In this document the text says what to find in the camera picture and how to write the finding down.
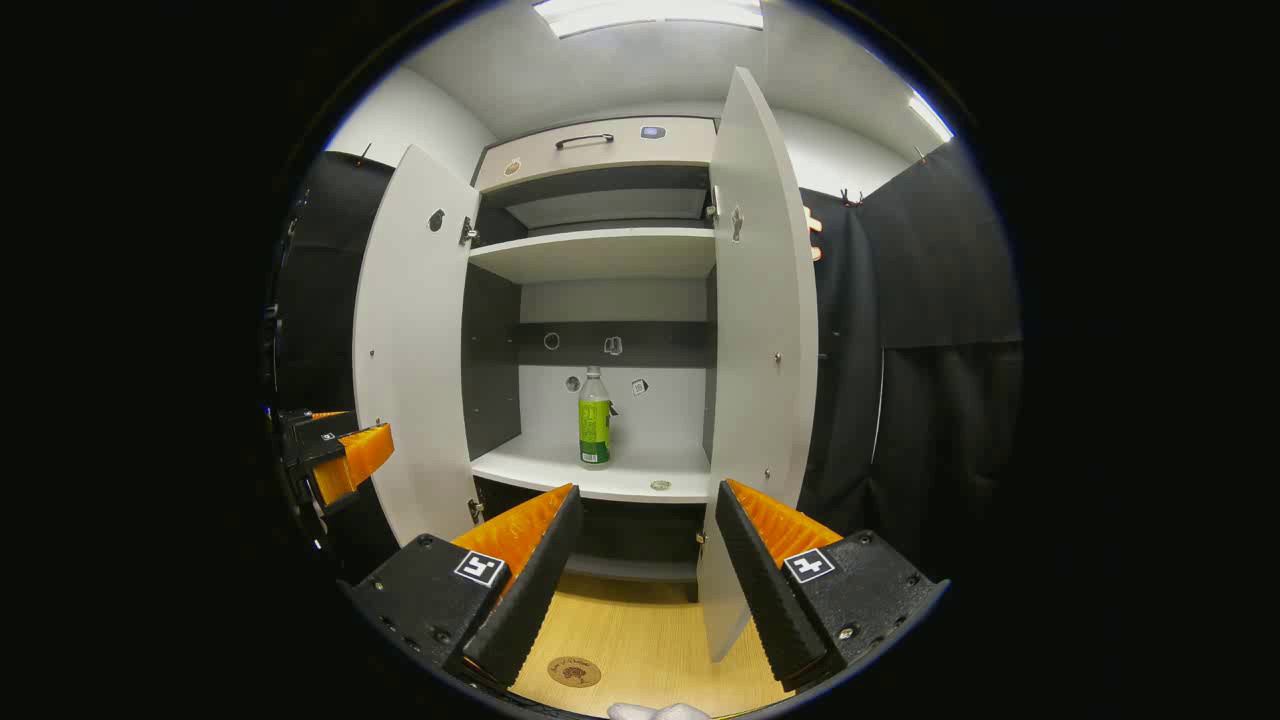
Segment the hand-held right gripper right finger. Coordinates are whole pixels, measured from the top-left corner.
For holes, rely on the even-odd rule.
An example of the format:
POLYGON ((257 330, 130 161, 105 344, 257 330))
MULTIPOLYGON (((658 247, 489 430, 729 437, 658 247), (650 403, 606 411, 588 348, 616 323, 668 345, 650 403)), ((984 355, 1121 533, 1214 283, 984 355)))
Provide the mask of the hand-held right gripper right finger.
POLYGON ((774 679, 803 693, 877 664, 933 614, 933 580, 873 530, 840 537, 778 500, 723 479, 716 524, 774 679))

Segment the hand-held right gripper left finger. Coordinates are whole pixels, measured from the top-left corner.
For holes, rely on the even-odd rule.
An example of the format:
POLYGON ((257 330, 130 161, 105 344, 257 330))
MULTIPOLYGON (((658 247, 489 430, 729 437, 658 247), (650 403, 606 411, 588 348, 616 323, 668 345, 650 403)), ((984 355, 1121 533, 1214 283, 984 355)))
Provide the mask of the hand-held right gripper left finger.
POLYGON ((422 533, 355 584, 355 611, 430 673, 513 685, 582 529, 579 487, 543 492, 454 539, 422 533))

